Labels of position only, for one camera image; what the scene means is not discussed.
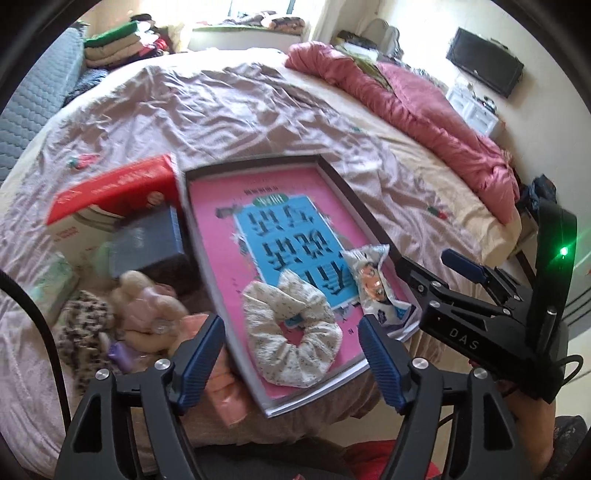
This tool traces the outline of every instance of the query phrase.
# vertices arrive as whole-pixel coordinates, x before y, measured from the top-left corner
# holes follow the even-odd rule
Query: bedside table
[[[478,102],[469,90],[452,87],[447,91],[446,98],[453,109],[478,133],[494,140],[505,129],[505,123]]]

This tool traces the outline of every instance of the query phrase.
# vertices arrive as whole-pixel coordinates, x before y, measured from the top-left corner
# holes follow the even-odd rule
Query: silver bolt
[[[170,367],[170,360],[168,358],[161,358],[154,363],[156,370],[166,370],[168,367]]]
[[[413,358],[413,367],[419,370],[425,370],[429,366],[429,362],[421,357]]]
[[[476,368],[474,370],[474,376],[480,380],[484,380],[486,377],[488,377],[488,372],[483,368]]]
[[[108,376],[109,376],[109,371],[106,368],[101,368],[100,370],[98,370],[97,373],[95,373],[95,378],[97,380],[104,380]]]

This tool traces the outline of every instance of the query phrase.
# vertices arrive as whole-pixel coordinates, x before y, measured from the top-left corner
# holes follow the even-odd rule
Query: rolled pink blanket
[[[378,62],[392,87],[389,92],[352,58],[316,41],[292,45],[285,66],[321,77],[361,101],[432,150],[501,223],[513,220],[519,189],[505,161],[506,152],[472,130],[435,85],[396,65]]]

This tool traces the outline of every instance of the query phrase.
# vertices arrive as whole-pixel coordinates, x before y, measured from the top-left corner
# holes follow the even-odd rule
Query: floor
[[[526,281],[516,260],[510,259],[502,268],[517,280]],[[589,425],[591,422],[591,375],[589,375],[591,373],[591,330],[571,340],[569,354],[573,353],[579,353],[589,361],[583,366],[579,375],[558,394],[557,415],[581,415]],[[450,348],[446,349],[438,367],[456,372],[470,371],[467,359]],[[451,413],[451,407],[443,407],[441,417],[449,413]],[[401,425],[402,417],[381,401],[362,419],[349,418],[331,425],[323,432],[323,437],[342,446],[368,440],[389,440],[396,438]],[[440,470],[443,470],[445,464],[450,429],[451,423],[439,429],[433,450],[432,461]]]

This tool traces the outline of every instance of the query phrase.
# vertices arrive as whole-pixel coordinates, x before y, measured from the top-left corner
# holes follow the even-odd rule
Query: television
[[[509,49],[458,28],[446,58],[460,70],[508,98],[519,82],[523,64]]]

